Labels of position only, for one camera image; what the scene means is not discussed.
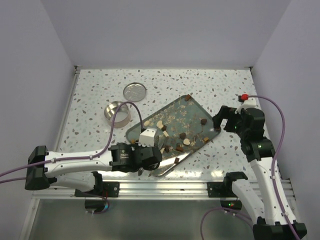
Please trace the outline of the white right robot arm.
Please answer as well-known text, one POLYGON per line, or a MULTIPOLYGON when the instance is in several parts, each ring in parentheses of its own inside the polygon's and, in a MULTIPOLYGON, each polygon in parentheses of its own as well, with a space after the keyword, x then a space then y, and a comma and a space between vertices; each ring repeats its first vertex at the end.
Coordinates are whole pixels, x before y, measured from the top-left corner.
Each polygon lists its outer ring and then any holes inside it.
POLYGON ((304 223, 298 222, 281 184, 274 160, 275 148, 265 137, 265 114, 254 107, 238 110, 222 106, 212 117, 213 127, 235 133, 240 138, 241 150, 253 170, 261 196, 250 186, 243 172, 228 172, 220 187, 227 196, 238 197, 246 208, 256 240, 301 240, 307 235, 304 223))

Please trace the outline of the metal serving tongs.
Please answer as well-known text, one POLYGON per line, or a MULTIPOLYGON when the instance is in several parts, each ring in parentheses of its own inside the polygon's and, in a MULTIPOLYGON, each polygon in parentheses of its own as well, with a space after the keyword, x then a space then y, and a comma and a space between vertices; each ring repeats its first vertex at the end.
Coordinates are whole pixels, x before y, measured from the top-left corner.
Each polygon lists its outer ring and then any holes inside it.
POLYGON ((163 160, 163 154, 161 149, 158 147, 159 136, 156 146, 140 146, 138 144, 138 166, 139 166, 139 175, 143 171, 154 171, 157 170, 163 160))

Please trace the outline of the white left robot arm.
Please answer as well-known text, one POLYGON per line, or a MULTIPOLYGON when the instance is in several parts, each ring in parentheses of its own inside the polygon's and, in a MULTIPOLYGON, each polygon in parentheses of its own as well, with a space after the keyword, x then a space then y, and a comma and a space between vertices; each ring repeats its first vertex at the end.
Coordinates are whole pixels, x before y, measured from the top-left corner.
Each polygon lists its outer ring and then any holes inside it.
POLYGON ((58 153, 37 146, 28 158, 25 190, 39 191, 51 186, 65 187, 99 196, 104 184, 100 172, 136 173, 153 171, 162 161, 156 146, 118 143, 108 149, 58 153))

